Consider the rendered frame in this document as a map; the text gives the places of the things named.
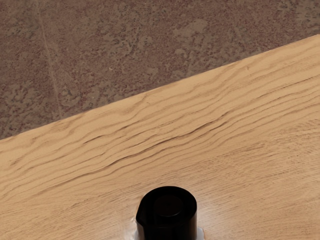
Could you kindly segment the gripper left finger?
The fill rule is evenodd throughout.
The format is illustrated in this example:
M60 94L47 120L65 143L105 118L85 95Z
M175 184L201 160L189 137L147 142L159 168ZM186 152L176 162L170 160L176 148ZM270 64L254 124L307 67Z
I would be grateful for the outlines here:
M126 240L139 240L138 230L136 228L128 230L126 234Z

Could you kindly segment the black cylindrical cup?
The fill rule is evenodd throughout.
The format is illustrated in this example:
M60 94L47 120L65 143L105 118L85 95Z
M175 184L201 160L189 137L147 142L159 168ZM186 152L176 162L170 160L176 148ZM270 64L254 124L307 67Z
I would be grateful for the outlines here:
M186 189L161 186L146 193L135 216L136 240L197 240L197 201Z

